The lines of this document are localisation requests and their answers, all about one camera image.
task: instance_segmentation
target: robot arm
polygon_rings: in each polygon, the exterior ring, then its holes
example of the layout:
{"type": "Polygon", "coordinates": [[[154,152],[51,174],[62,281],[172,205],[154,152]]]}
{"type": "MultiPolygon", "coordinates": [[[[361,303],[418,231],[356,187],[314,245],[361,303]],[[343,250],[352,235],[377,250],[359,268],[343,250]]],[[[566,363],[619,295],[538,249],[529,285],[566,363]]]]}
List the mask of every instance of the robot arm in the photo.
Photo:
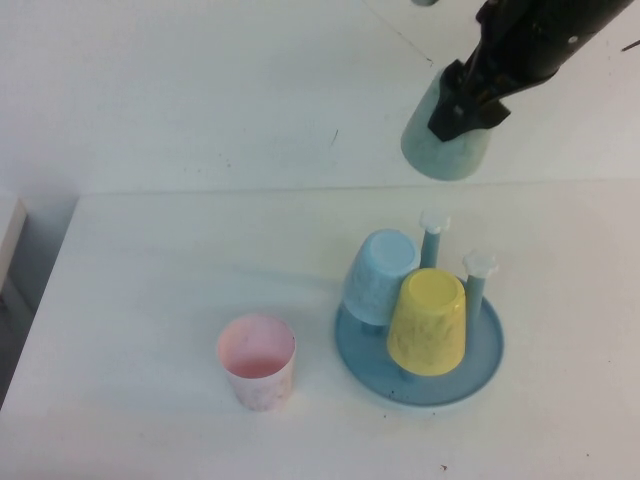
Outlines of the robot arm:
{"type": "Polygon", "coordinates": [[[510,114],[502,98],[549,80],[632,2],[488,0],[476,16],[480,43],[442,74],[430,130],[444,142],[499,125],[510,114]]]}

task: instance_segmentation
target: white table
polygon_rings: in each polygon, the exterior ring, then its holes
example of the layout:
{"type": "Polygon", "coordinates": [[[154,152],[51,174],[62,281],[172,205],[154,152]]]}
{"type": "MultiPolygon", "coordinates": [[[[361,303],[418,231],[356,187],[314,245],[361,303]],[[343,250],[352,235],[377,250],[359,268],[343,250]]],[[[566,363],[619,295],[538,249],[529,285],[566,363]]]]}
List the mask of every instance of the white table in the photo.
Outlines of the white table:
{"type": "Polygon", "coordinates": [[[82,198],[0,412],[0,477],[631,479],[640,475],[639,182],[82,198]],[[337,356],[340,282],[364,237],[441,265],[494,249],[506,352],[455,407],[414,410],[337,356]],[[234,399],[215,342],[282,315],[299,342],[285,411],[234,399]]]}

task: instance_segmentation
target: pink cup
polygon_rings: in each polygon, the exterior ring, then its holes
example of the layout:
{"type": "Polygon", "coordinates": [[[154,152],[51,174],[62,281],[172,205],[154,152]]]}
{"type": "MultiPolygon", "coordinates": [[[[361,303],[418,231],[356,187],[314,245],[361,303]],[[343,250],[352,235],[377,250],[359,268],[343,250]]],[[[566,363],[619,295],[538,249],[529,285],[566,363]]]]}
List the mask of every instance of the pink cup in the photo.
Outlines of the pink cup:
{"type": "Polygon", "coordinates": [[[240,403],[263,412],[291,395],[296,339],[282,320],[251,314],[233,320],[218,339],[218,358],[240,403]]]}

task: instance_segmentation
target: blue tray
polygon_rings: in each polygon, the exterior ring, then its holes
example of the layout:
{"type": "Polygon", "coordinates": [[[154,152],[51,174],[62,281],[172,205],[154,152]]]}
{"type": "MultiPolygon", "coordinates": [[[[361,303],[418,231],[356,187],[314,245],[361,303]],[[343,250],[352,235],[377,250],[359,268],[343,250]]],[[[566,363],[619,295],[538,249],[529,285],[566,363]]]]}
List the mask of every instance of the blue tray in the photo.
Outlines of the blue tray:
{"type": "Polygon", "coordinates": [[[388,327],[363,323],[340,305],[336,341],[344,363],[366,387],[405,405],[437,407],[470,397],[491,380],[504,353],[500,319],[486,299],[467,327],[464,359],[445,375],[423,377],[402,369],[387,352],[388,333],[388,327]]]}

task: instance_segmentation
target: white peg tip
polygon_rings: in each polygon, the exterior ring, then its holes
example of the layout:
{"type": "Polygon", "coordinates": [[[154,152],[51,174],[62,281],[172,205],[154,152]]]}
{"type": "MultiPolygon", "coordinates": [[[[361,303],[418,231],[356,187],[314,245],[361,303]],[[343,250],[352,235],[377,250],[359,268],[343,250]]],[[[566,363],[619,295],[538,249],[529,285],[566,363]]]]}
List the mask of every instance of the white peg tip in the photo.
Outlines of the white peg tip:
{"type": "Polygon", "coordinates": [[[449,230],[451,217],[443,212],[424,210],[420,215],[420,226],[432,235],[449,230]]]}
{"type": "Polygon", "coordinates": [[[488,278],[492,273],[498,270],[496,256],[490,253],[472,250],[467,253],[462,260],[467,275],[476,278],[488,278]]]}

